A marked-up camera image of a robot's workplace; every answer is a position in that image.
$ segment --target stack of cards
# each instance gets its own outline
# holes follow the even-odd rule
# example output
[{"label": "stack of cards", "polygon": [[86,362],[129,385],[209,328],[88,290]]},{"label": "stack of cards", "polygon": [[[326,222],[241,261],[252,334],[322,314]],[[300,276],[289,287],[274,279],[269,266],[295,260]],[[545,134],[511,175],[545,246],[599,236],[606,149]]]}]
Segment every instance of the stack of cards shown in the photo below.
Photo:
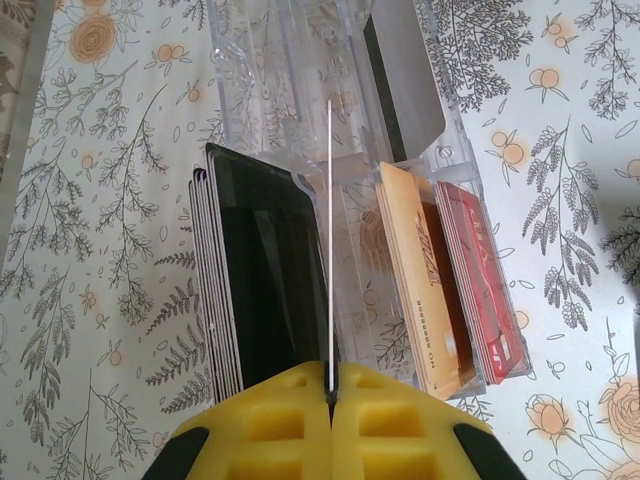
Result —
[{"label": "stack of cards", "polygon": [[526,347],[504,288],[483,208],[478,197],[450,183],[438,182],[436,191],[485,380],[498,384],[526,359]]},{"label": "stack of cards", "polygon": [[446,400],[476,372],[433,191],[390,164],[380,173],[378,199],[418,380]]},{"label": "stack of cards", "polygon": [[528,369],[478,197],[443,182],[434,191],[390,164],[380,165],[380,177],[378,199],[421,388],[448,399],[477,378],[498,384]]},{"label": "stack of cards", "polygon": [[189,184],[214,400],[326,358],[313,204],[288,172],[208,144]]}]

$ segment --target floral tablecloth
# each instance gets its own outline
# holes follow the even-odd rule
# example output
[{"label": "floral tablecloth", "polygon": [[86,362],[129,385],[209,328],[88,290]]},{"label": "floral tablecloth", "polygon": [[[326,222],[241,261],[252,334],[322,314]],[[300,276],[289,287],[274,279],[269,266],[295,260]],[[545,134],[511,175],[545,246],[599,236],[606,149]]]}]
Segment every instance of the floral tablecloth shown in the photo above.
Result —
[{"label": "floral tablecloth", "polygon": [[[434,7],[535,368],[455,404],[532,479],[640,478],[640,4]],[[140,478],[211,401],[186,192],[221,135],[205,14],[57,0],[0,277],[0,478]]]},{"label": "floral tablecloth", "polygon": [[0,5],[0,181],[35,18],[35,4],[35,0],[4,0]]}]

